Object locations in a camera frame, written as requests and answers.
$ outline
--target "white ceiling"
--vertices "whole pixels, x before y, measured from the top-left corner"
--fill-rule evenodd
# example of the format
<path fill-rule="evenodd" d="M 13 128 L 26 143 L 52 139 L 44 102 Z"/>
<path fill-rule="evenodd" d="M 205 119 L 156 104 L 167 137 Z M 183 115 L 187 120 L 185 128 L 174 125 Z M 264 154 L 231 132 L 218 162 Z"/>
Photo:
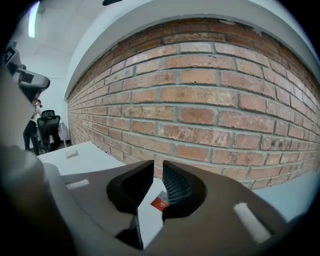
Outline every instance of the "white ceiling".
<path fill-rule="evenodd" d="M 12 36 L 12 40 L 17 41 L 21 61 L 27 67 L 47 65 L 51 69 L 54 68 L 53 65 L 59 65 L 56 68 L 60 71 L 55 72 L 54 77 L 63 77 L 78 42 L 93 20 L 106 8 L 102 2 L 103 0 L 43 0 L 36 16 L 35 38 L 28 37 L 29 13 L 21 20 Z"/>

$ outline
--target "person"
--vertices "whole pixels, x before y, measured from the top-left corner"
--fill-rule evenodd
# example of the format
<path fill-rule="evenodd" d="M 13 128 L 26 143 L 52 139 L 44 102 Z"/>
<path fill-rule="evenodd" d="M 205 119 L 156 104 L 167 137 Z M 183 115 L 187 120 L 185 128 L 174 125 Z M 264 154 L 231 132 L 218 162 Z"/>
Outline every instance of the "person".
<path fill-rule="evenodd" d="M 40 93 L 36 94 L 35 99 L 32 101 L 32 105 L 34 106 L 35 110 L 34 110 L 34 113 L 31 117 L 31 119 L 29 120 L 26 128 L 24 129 L 24 132 L 23 132 L 23 140 L 24 140 L 25 150 L 30 151 L 30 139 L 31 139 L 31 142 L 33 145 L 33 150 L 34 150 L 34 153 L 36 154 L 36 156 L 39 156 L 39 145 L 38 145 L 38 139 L 36 137 L 37 119 L 38 119 L 38 117 L 41 117 L 41 113 L 42 113 L 40 106 L 39 106 L 39 105 L 41 105 L 41 101 L 38 99 L 39 96 L 40 96 Z"/>

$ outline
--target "black plastic part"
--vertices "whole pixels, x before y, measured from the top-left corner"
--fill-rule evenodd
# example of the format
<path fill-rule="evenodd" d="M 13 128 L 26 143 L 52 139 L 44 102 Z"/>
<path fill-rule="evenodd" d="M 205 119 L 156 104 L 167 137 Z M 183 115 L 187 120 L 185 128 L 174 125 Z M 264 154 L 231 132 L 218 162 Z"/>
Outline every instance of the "black plastic part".
<path fill-rule="evenodd" d="M 111 4 L 114 4 L 114 3 L 117 3 L 117 2 L 121 2 L 122 0 L 104 0 L 102 2 L 102 5 L 103 6 L 108 6 L 108 5 L 111 5 Z"/>
<path fill-rule="evenodd" d="M 139 221 L 138 217 L 134 216 L 132 218 L 130 227 L 121 231 L 116 238 L 126 243 L 129 246 L 132 246 L 138 250 L 142 250 L 144 248 L 144 244 L 140 235 Z"/>
<path fill-rule="evenodd" d="M 200 178 L 167 160 L 163 161 L 162 181 L 169 201 L 169 206 L 162 213 L 163 221 L 189 216 L 207 196 L 206 185 Z"/>
<path fill-rule="evenodd" d="M 154 161 L 149 160 L 107 184 L 106 194 L 118 211 L 137 215 L 138 206 L 154 182 Z"/>

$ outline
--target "black mesh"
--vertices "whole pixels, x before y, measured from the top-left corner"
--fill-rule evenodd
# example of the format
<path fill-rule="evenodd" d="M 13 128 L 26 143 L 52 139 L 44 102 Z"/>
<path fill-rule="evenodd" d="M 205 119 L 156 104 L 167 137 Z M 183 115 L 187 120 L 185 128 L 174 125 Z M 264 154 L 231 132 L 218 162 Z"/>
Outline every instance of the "black mesh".
<path fill-rule="evenodd" d="M 55 116 L 55 111 L 54 111 L 54 110 L 45 110 L 45 111 L 42 111 L 41 116 L 42 116 L 43 118 L 53 117 L 53 116 Z"/>
<path fill-rule="evenodd" d="M 142 161 L 141 165 L 110 180 L 106 193 L 120 212 L 137 215 L 138 206 L 153 182 L 154 161 Z"/>
<path fill-rule="evenodd" d="M 163 221 L 192 214 L 207 196 L 204 182 L 191 172 L 176 166 L 174 162 L 163 161 L 162 181 L 169 202 L 169 206 L 164 208 L 162 213 Z"/>
<path fill-rule="evenodd" d="M 60 116 L 54 115 L 49 117 L 40 117 L 36 122 L 41 137 L 41 148 L 44 150 L 50 150 L 50 135 L 53 131 L 58 130 Z"/>
<path fill-rule="evenodd" d="M 169 205 L 175 204 L 191 195 L 191 186 L 188 180 L 169 166 L 163 167 L 163 184 L 166 188 Z"/>

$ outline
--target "ceiling light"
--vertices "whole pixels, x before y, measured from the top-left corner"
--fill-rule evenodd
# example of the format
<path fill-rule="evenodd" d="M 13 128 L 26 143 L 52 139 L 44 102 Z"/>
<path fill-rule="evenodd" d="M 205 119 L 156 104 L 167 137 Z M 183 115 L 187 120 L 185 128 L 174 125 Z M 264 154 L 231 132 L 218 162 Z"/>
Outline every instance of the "ceiling light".
<path fill-rule="evenodd" d="M 40 1 L 36 2 L 30 9 L 29 20 L 28 20 L 28 35 L 30 38 L 36 36 L 36 17 L 38 12 Z"/>

